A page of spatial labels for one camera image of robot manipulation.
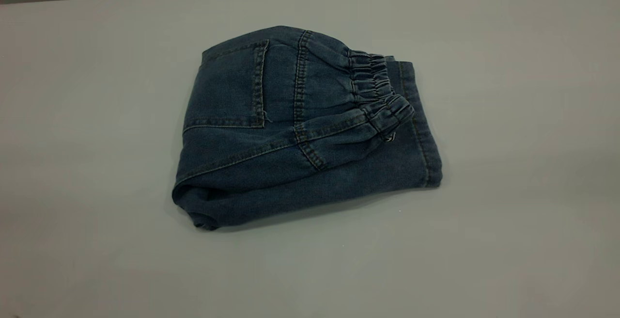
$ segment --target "stitching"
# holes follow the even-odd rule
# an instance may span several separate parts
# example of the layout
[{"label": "stitching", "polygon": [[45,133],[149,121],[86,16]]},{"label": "stitching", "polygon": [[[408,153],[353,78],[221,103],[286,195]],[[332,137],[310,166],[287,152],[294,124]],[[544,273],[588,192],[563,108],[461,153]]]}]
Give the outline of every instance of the stitching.
[{"label": "stitching", "polygon": [[293,121],[299,123],[303,121],[304,114],[304,86],[306,85],[306,63],[308,55],[308,40],[311,31],[304,31],[297,43],[297,68],[295,70],[295,95]]},{"label": "stitching", "polygon": [[[274,143],[270,143],[270,144],[264,145],[264,146],[275,145],[277,143],[278,142],[274,142]],[[288,147],[292,147],[292,146],[295,146],[295,144],[291,143],[291,142],[281,141],[281,143],[279,143],[279,145],[277,145],[277,146],[275,146],[275,147],[273,147],[273,148],[271,148],[269,150],[261,151],[261,152],[258,152],[256,154],[253,154],[253,155],[249,155],[249,156],[245,156],[245,157],[243,155],[236,155],[236,156],[241,156],[241,157],[239,157],[235,161],[231,161],[230,163],[226,163],[224,165],[220,165],[220,166],[217,166],[215,168],[206,168],[204,170],[200,170],[200,168],[196,168],[194,171],[196,171],[196,170],[200,170],[200,171],[199,172],[195,172],[195,173],[190,173],[189,175],[186,175],[185,177],[180,179],[179,182],[176,185],[174,185],[174,187],[176,188],[177,186],[181,185],[184,181],[188,181],[189,179],[191,179],[193,177],[200,176],[200,175],[203,175],[203,174],[206,174],[206,173],[210,173],[210,172],[214,172],[215,170],[220,170],[222,168],[226,168],[228,166],[235,165],[237,163],[241,163],[242,161],[250,160],[252,158],[256,158],[256,157],[268,154],[270,152],[274,152],[274,151],[277,151],[277,150],[282,150],[284,148],[288,148]]]},{"label": "stitching", "polygon": [[[399,69],[399,72],[401,74],[401,86],[403,87],[403,94],[405,94],[405,99],[407,99],[407,101],[409,103],[411,103],[409,101],[409,94],[407,93],[407,88],[405,87],[405,79],[403,78],[403,64],[401,64],[400,62],[398,62],[398,69]],[[416,131],[416,139],[418,141],[418,145],[420,146],[420,150],[422,151],[422,157],[424,158],[424,165],[425,165],[425,168],[427,170],[427,180],[424,183],[424,187],[427,187],[428,186],[428,181],[430,180],[430,166],[428,165],[427,153],[426,153],[426,150],[424,150],[424,146],[422,145],[422,141],[420,139],[420,132],[419,132],[418,126],[416,124],[416,113],[414,113],[412,118],[413,118],[412,122],[414,124],[414,131]]]},{"label": "stitching", "polygon": [[308,41],[312,36],[312,31],[305,30],[299,42],[297,43],[297,68],[295,70],[295,92],[294,92],[294,105],[293,105],[293,123],[294,125],[295,139],[297,140],[297,146],[303,154],[307,157],[308,161],[317,170],[321,170],[325,165],[323,159],[319,157],[312,146],[307,142],[308,137],[306,131],[303,129],[304,119],[304,87],[306,86],[306,66],[308,63]]},{"label": "stitching", "polygon": [[265,64],[266,49],[269,46],[269,40],[259,43],[259,47],[254,49],[254,92],[252,101],[254,101],[254,110],[256,112],[256,124],[258,126],[265,125],[265,114],[263,111],[263,68]]},{"label": "stitching", "polygon": [[226,50],[226,51],[221,51],[221,52],[219,52],[217,54],[213,54],[213,55],[210,55],[210,56],[206,57],[204,59],[204,61],[215,60],[216,58],[222,57],[222,56],[224,56],[226,54],[230,54],[230,53],[234,53],[236,51],[252,48],[254,46],[262,46],[263,44],[265,44],[265,46],[266,46],[266,44],[268,42],[269,42],[268,40],[261,40],[260,42],[250,43],[250,44],[246,44],[245,46],[240,46],[240,47],[237,47],[237,48],[234,48],[234,49],[230,49],[230,50]]}]

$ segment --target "jeans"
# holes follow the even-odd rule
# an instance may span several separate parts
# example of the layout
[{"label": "jeans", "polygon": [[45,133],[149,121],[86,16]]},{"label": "jeans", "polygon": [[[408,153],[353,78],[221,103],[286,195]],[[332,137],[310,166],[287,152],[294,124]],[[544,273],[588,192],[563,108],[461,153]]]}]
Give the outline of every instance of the jeans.
[{"label": "jeans", "polygon": [[440,181],[410,62],[284,26],[204,51],[172,192],[195,226]]}]

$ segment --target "hem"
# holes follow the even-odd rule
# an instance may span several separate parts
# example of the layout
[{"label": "hem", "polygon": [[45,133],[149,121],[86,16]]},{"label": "hem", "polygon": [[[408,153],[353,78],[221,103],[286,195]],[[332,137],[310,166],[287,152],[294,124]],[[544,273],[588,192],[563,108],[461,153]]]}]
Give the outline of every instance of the hem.
[{"label": "hem", "polygon": [[412,125],[416,134],[417,144],[425,161],[427,179],[423,188],[439,187],[443,173],[441,172],[441,157],[428,126],[427,117],[424,114],[420,93],[416,85],[416,73],[411,62],[397,62],[401,78],[401,86],[405,99],[414,108]]}]

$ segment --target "blue denim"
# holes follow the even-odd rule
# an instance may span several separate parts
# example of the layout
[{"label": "blue denim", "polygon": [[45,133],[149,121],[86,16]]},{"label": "blue denim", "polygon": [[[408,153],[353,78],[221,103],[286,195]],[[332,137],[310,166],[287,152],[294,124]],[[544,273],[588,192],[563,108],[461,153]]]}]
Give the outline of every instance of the blue denim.
[{"label": "blue denim", "polygon": [[195,226],[440,181],[410,62],[284,26],[204,51],[172,192]]}]

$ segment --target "elastic cuff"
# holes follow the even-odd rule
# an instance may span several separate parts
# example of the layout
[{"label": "elastic cuff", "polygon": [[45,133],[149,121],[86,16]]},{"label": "elastic cuff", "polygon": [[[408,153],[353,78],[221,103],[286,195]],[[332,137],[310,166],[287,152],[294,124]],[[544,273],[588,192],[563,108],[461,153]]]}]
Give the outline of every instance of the elastic cuff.
[{"label": "elastic cuff", "polygon": [[383,55],[350,50],[348,57],[355,104],[387,141],[398,126],[411,119],[414,108],[394,91]]}]

